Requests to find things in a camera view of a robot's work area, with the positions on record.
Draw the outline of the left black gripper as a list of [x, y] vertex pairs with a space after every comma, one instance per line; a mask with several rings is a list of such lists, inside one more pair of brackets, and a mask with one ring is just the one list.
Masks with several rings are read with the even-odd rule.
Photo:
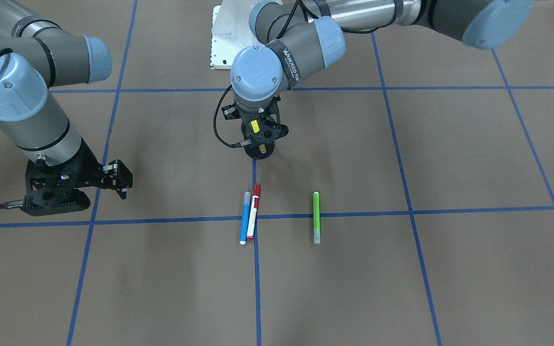
[[277, 103], [279, 94], [272, 97], [268, 105], [260, 108], [248, 108], [233, 103], [222, 108], [226, 120], [241, 120], [241, 132], [244, 140], [234, 144], [235, 147], [259, 147], [273, 144], [275, 140], [287, 136], [289, 128], [280, 121]]

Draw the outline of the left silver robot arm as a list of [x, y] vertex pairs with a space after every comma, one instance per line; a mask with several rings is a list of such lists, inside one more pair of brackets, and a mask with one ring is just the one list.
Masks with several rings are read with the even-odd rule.
[[419, 25], [488, 50], [523, 26], [531, 0], [297, 0], [253, 6], [249, 29], [258, 44], [241, 49], [229, 73], [234, 103], [222, 108], [227, 120], [241, 120], [245, 148], [268, 155], [287, 135], [280, 122], [279, 93], [329, 68], [345, 54], [345, 34], [370, 34], [391, 25]]

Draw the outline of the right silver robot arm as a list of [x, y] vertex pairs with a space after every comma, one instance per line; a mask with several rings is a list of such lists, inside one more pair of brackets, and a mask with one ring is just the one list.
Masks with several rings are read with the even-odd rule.
[[50, 92], [106, 80], [112, 57], [97, 37], [75, 37], [15, 0], [0, 0], [0, 131], [28, 158], [22, 200], [0, 203], [42, 216], [86, 210], [81, 188], [121, 199], [133, 174], [121, 160], [98, 162]]

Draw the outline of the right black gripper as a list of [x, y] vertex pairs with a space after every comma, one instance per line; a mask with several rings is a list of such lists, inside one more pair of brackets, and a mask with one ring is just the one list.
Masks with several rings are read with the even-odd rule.
[[133, 186], [133, 174], [121, 160], [101, 165], [82, 141], [79, 151], [57, 166], [47, 166], [44, 160], [29, 161], [25, 186], [21, 210], [26, 214], [64, 214], [90, 207], [90, 199], [81, 191], [83, 187], [115, 190], [121, 199], [126, 199], [127, 189]]

